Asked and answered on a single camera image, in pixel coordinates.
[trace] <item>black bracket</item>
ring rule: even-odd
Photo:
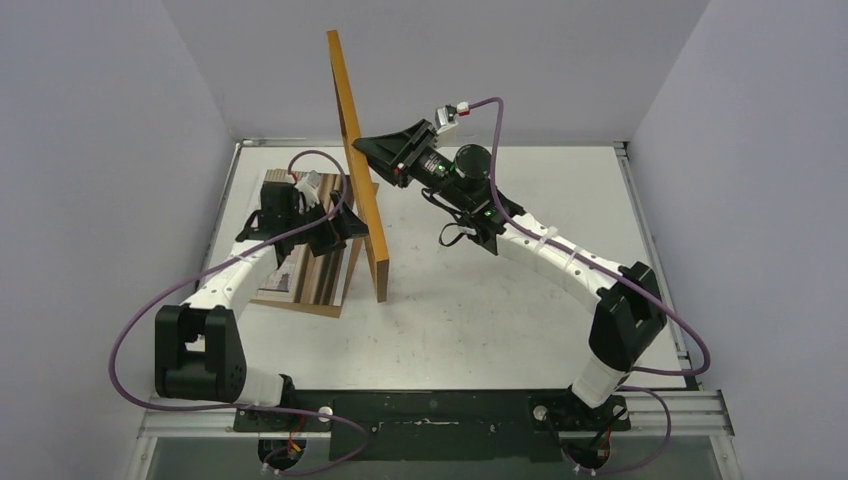
[[[536,412],[539,407],[546,410],[547,420],[540,419]],[[630,430],[629,416],[615,419],[619,408],[627,408],[627,402],[620,395],[613,395],[597,408],[589,408],[570,391],[559,394],[533,395],[529,398],[528,408],[533,415],[536,431],[548,430],[549,420],[560,432],[598,432],[607,428],[613,431]]]
[[[300,192],[292,183],[265,182],[259,195],[260,209],[250,214],[244,228],[236,236],[236,241],[265,241],[288,230],[319,220],[327,214],[321,203],[300,212],[299,195]],[[335,190],[330,192],[330,199],[334,206],[343,201],[341,193]],[[295,245],[306,243],[312,250],[312,254],[320,257],[345,248],[346,240],[366,235],[368,235],[368,226],[353,213],[345,202],[339,213],[330,221],[275,243],[277,265],[282,265]]]
[[[200,335],[206,351],[189,351]],[[241,395],[247,368],[232,310],[166,305],[156,313],[155,345],[159,396],[232,403]]]
[[[642,262],[620,267],[628,280],[660,298],[654,271]],[[598,289],[601,297],[595,307],[589,347],[605,365],[629,372],[636,360],[665,328],[668,320],[654,304],[621,282],[610,289]]]

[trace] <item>screw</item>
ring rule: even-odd
[[[536,408],[533,409],[533,418],[538,421],[543,421],[545,417],[548,416],[548,409],[544,405],[537,405]]]
[[[333,409],[330,408],[330,407],[324,406],[324,407],[321,407],[321,408],[318,409],[318,413],[323,413],[325,415],[332,415]],[[327,423],[327,422],[330,421],[329,418],[325,418],[325,417],[318,417],[318,420],[321,421],[321,422],[324,422],[324,423]]]

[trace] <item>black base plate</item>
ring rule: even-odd
[[[596,418],[586,416],[585,406],[572,403],[566,390],[459,390],[459,391],[340,391],[300,390],[297,408],[318,410],[330,406],[370,432],[371,442],[354,460],[491,460],[523,457],[533,462],[561,462],[559,446],[550,438],[543,422],[533,418],[533,408],[545,405],[559,430],[596,432],[609,417],[603,409]],[[614,405],[608,402],[609,415]],[[238,432],[288,431],[297,425],[296,416],[239,411],[233,429]],[[311,417],[305,432],[332,428],[330,458],[355,449],[362,442],[356,430],[337,422],[324,423]],[[617,421],[613,430],[630,428],[628,420]]]

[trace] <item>white wall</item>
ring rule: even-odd
[[[630,145],[749,479],[848,477],[848,2],[713,0]]]
[[[238,137],[338,137],[338,29],[363,133],[501,95],[513,144],[631,138],[707,2],[164,1]]]
[[[232,141],[161,3],[0,5],[0,476],[122,478],[111,344],[198,269]],[[120,372],[152,390],[151,322]]]

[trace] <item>bolt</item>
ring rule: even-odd
[[[544,405],[537,405],[533,409],[533,418],[538,421],[543,421],[548,416],[548,409]]]

